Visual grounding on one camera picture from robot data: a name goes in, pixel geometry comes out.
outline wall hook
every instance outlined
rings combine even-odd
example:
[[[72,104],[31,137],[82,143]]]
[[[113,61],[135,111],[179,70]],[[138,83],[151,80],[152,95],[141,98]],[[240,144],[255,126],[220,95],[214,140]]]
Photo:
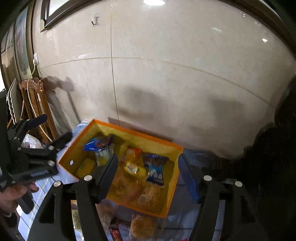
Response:
[[[93,25],[96,25],[96,19],[97,18],[99,18],[100,17],[100,15],[97,13],[97,14],[95,14],[94,15],[94,21],[92,21],[91,23],[93,24]]]

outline food package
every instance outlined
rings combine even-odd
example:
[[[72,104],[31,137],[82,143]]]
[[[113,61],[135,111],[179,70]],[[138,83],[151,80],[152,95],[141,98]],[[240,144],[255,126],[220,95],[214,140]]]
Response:
[[[132,162],[125,163],[124,170],[135,178],[146,178],[146,170]]]
[[[111,143],[106,149],[95,151],[97,166],[103,166],[114,153],[114,143]]]
[[[147,181],[158,184],[160,186],[164,185],[163,182],[163,165],[168,160],[168,157],[159,156],[152,153],[143,154],[144,166],[149,167]]]
[[[111,145],[113,135],[99,136],[91,139],[83,148],[85,151],[101,151]]]
[[[114,218],[116,207],[114,207],[106,199],[104,199],[100,202],[100,204],[96,204],[96,210],[98,212],[103,228],[107,230],[110,226],[111,220]]]
[[[151,211],[159,211],[164,201],[164,186],[146,181],[142,195],[138,199],[138,204]]]
[[[134,215],[131,221],[130,237],[135,240],[153,238],[157,222],[150,216]]]
[[[85,151],[94,151],[96,154],[97,166],[102,166],[107,163],[109,158],[114,153],[113,135],[98,136],[91,139],[83,148]]]
[[[76,176],[79,178],[84,177],[85,175],[89,175],[93,172],[94,168],[96,166],[96,162],[92,159],[85,158],[81,166],[76,172]]]
[[[142,193],[145,179],[137,179],[128,174],[122,166],[119,166],[113,182],[112,188],[116,194],[121,196],[121,200],[128,203],[139,197]]]
[[[120,163],[125,163],[125,162],[133,162],[135,163],[138,159],[138,156],[141,154],[142,150],[134,147],[129,147],[126,151],[125,156],[122,158]]]
[[[114,217],[112,219],[112,221],[111,221],[111,225],[115,225],[116,227],[119,227],[120,229],[129,231],[131,223],[127,222],[127,221],[124,221],[124,220],[122,220],[120,218]]]

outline blue cloth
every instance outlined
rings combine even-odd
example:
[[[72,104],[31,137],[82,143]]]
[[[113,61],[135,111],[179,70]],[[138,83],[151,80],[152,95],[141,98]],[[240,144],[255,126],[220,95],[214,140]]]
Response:
[[[87,126],[88,122],[80,123],[73,130],[73,140],[75,137]],[[70,146],[73,140],[67,143],[67,146]],[[59,151],[57,154],[57,160],[61,158],[63,153],[65,152],[67,147]],[[199,167],[209,166],[211,161],[211,154],[204,151],[197,150],[188,150],[185,149],[184,153],[189,161],[190,165],[196,165]],[[42,203],[46,193],[56,180],[61,180],[63,183],[72,183],[75,182],[74,179],[67,171],[58,166],[59,173],[56,176],[45,178],[42,180],[38,180],[36,185],[40,188],[39,192],[33,194],[34,202],[36,203],[33,211],[26,215],[21,215],[21,220],[19,222],[19,232],[23,236],[25,240],[28,238],[28,234],[30,232],[30,228],[32,226],[32,222],[36,216],[38,208]],[[172,204],[166,219],[158,219],[158,226],[161,227],[156,233],[157,238],[160,241],[181,241],[183,239],[189,238],[196,218],[198,216],[200,205],[196,204],[193,199],[190,197],[188,190],[185,186],[185,183],[179,175],[179,179],[177,182],[175,194],[172,200]],[[219,210],[217,215],[216,227],[212,241],[218,241],[220,238],[222,226],[223,226],[223,218],[224,218],[224,210],[225,210],[225,202],[222,200],[219,203]],[[132,215],[136,214],[135,211],[128,209],[123,206],[118,206],[116,209],[116,214],[120,219],[125,221],[131,221]],[[120,229],[123,240],[129,240],[129,233],[126,230]],[[80,241],[80,234],[75,232],[76,240]],[[108,240],[112,241],[112,237],[110,232],[106,232]]]

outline orange box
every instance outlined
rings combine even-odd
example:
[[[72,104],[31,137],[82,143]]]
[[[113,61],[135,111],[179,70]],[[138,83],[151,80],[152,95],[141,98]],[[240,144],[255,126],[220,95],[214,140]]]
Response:
[[[77,136],[72,145],[65,151],[64,155],[59,161],[59,164],[71,175],[78,179],[78,177],[75,176],[75,173],[84,159],[95,159],[94,152],[83,150],[85,144],[95,136],[109,134],[114,134],[114,152],[117,154],[119,160],[121,160],[121,158],[124,156],[127,146],[140,148],[143,152],[151,152],[166,156],[170,160],[167,161],[167,163],[163,166],[163,178],[167,195],[160,211],[152,212],[141,209],[138,205],[135,205],[135,203],[132,202],[129,204],[124,203],[121,198],[111,190],[109,191],[107,198],[116,202],[117,204],[126,206],[135,211],[155,217],[166,218],[176,189],[179,175],[178,157],[183,152],[182,146],[137,131],[125,129],[120,126],[101,122],[99,120],[92,120],[89,125]]]

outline electrical outlet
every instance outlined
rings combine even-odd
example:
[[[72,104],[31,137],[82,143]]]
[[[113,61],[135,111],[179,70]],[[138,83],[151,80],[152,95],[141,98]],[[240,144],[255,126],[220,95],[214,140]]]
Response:
[[[39,64],[38,58],[37,58],[37,53],[34,54],[34,59],[36,59],[36,65]]]

